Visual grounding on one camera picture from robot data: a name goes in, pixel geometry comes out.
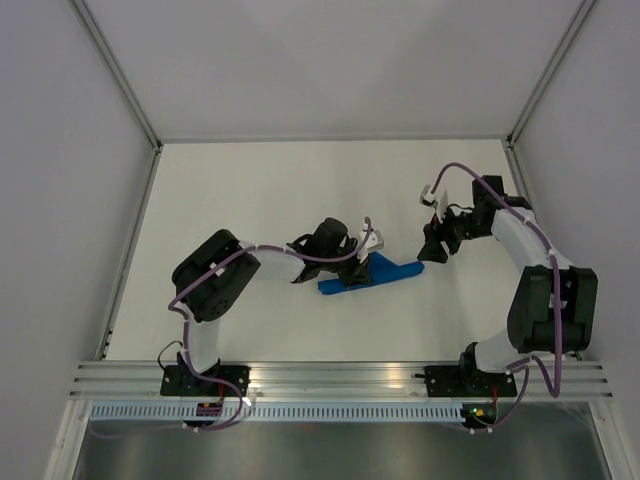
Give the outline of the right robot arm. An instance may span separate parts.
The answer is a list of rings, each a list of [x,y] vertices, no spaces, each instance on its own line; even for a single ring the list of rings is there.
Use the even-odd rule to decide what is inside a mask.
[[[471,207],[455,213],[445,194],[426,186],[423,205],[433,209],[423,228],[421,262],[446,263],[465,241],[497,240],[508,253],[519,281],[506,326],[491,338],[470,343],[461,353],[456,371],[459,388],[478,395],[494,379],[501,379],[542,355],[554,360],[542,377],[552,397],[561,390],[562,358],[585,351],[591,343],[598,277],[578,267],[552,245],[535,218],[528,200],[505,193],[503,180],[485,175],[472,182]]]

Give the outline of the blue cloth napkin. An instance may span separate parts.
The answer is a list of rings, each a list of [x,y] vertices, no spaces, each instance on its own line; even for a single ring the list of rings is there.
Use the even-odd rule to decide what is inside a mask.
[[[421,275],[424,265],[420,261],[396,264],[383,254],[373,252],[368,256],[368,265],[363,280],[346,285],[339,277],[319,280],[317,288],[322,295],[330,296],[361,289],[373,288]]]

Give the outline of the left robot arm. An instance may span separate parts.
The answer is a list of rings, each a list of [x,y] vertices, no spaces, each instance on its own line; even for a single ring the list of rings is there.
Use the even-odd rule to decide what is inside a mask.
[[[313,232],[282,246],[243,242],[227,229],[217,231],[171,277],[176,293],[168,310],[183,318],[179,360],[184,385],[198,396],[216,389],[221,318],[250,282],[301,284],[328,272],[344,287],[369,286],[373,253],[383,247],[370,219],[352,237],[345,224],[328,217]]]

